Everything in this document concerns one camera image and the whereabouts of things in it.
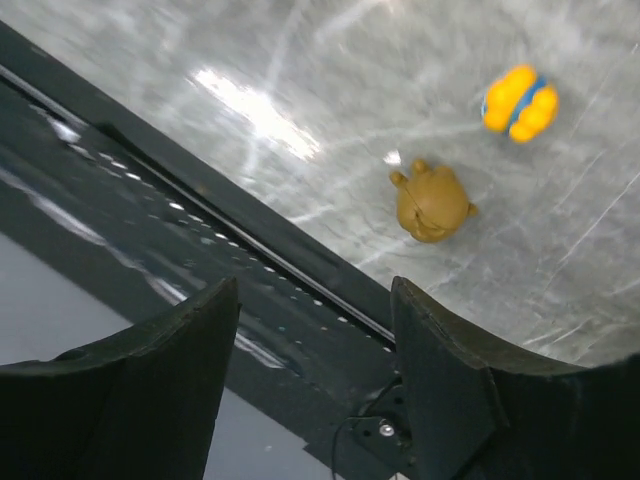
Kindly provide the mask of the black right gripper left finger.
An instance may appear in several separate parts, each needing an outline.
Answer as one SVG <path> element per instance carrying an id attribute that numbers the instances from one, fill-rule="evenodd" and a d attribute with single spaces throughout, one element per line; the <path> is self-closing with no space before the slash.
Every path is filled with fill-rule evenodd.
<path id="1" fill-rule="evenodd" d="M 202 478 L 238 322 L 231 278 L 52 360 L 3 366 L 2 477 Z"/>

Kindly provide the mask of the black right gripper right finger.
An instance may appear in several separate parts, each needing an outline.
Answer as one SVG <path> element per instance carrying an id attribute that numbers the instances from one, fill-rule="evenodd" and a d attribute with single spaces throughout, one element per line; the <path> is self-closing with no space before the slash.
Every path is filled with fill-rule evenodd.
<path id="1" fill-rule="evenodd" d="M 501 339 L 411 281 L 395 346 L 423 479 L 635 479 L 639 358 L 587 368 Z"/>

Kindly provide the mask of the olive brown pink toy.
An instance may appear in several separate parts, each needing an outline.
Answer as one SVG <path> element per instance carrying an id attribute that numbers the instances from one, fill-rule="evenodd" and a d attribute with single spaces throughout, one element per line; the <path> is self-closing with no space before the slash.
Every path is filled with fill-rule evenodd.
<path id="1" fill-rule="evenodd" d="M 397 221 L 421 243 L 446 240 L 478 214 L 477 206 L 448 166 L 431 167 L 425 160 L 416 159 L 408 176 L 395 170 L 389 179 L 396 188 Z"/>

